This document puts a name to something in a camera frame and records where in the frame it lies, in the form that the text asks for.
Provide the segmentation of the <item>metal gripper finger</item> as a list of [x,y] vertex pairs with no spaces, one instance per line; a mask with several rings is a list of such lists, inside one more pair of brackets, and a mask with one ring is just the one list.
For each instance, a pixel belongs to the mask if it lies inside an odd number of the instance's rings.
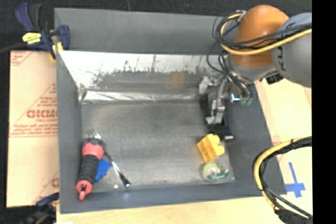
[[219,105],[217,107],[217,123],[222,123],[223,122],[225,112],[226,112],[225,105]]
[[215,124],[216,114],[217,114],[217,101],[213,100],[209,105],[209,115],[207,115],[205,118],[207,124]]

